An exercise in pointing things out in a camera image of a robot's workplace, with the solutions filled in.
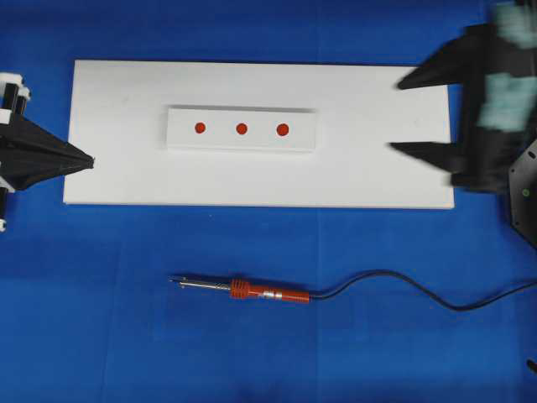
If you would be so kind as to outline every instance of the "orange handle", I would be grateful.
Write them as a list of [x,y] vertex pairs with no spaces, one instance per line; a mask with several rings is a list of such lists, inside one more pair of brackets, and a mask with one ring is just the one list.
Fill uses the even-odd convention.
[[304,304],[310,302],[310,293],[307,291],[285,290],[268,285],[251,285],[248,281],[238,279],[232,280],[230,292],[232,298],[238,299],[268,298]]

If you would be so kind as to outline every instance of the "black wire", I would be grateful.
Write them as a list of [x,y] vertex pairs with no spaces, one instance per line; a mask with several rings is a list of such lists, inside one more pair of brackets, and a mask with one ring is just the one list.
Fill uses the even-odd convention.
[[324,293],[310,293],[310,298],[313,300],[327,300],[328,298],[332,298],[333,296],[337,296],[339,293],[344,291],[349,285],[352,285],[360,280],[365,280],[369,277],[395,277],[396,279],[400,279],[402,281],[405,281],[406,283],[412,285],[413,287],[417,288],[424,294],[426,294],[429,298],[436,301],[438,304],[442,305],[443,307],[450,309],[452,311],[458,311],[458,312],[464,312],[464,311],[473,311],[474,309],[483,308],[484,306],[487,306],[489,304],[492,304],[493,302],[497,300],[501,300],[502,298],[505,298],[506,296],[510,296],[511,294],[514,294],[516,292],[520,292],[523,290],[527,290],[528,288],[535,287],[537,285],[537,281],[532,281],[530,283],[527,283],[525,285],[521,285],[520,287],[514,288],[509,291],[505,291],[502,294],[498,294],[496,296],[492,296],[490,298],[486,298],[481,301],[474,302],[472,304],[468,305],[453,305],[450,302],[444,300],[437,294],[435,294],[433,291],[425,288],[415,280],[412,280],[407,275],[403,275],[401,273],[398,273],[397,271],[392,270],[372,270],[372,271],[366,271],[359,275],[356,275],[343,285],[340,285],[334,290],[329,290]]

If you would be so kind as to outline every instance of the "blue tablecloth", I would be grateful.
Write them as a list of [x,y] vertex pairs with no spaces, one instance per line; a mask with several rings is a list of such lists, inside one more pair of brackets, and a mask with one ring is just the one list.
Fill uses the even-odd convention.
[[[25,76],[27,116],[63,139],[75,59],[415,65],[487,12],[478,0],[82,3],[1,8],[0,71]],[[56,179],[10,199],[2,402],[537,400],[524,363],[537,358],[537,292],[456,314],[391,279],[309,306],[166,282],[199,272],[316,289],[391,269],[474,301],[537,277],[495,196],[456,191],[452,211],[75,207],[62,190]]]

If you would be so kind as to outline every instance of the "metal shaft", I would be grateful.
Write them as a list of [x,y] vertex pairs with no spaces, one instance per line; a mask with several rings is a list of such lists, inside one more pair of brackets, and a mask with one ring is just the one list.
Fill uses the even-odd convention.
[[186,277],[171,278],[170,281],[178,283],[181,288],[185,287],[197,287],[207,288],[210,290],[224,290],[229,291],[231,286],[227,283],[214,283],[210,281],[188,280]]

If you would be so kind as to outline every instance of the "red dot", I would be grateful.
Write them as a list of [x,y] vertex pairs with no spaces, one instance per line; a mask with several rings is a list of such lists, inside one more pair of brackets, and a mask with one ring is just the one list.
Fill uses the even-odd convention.
[[198,122],[196,123],[195,127],[194,127],[194,130],[196,131],[196,133],[198,134],[201,134],[203,132],[205,132],[205,124],[202,123],[202,122]]
[[288,133],[289,133],[289,126],[286,125],[285,123],[281,123],[278,125],[278,127],[276,128],[276,132],[278,133],[278,135],[280,136],[286,136]]
[[237,133],[246,134],[246,132],[248,131],[248,126],[244,123],[239,123],[236,129],[237,129]]

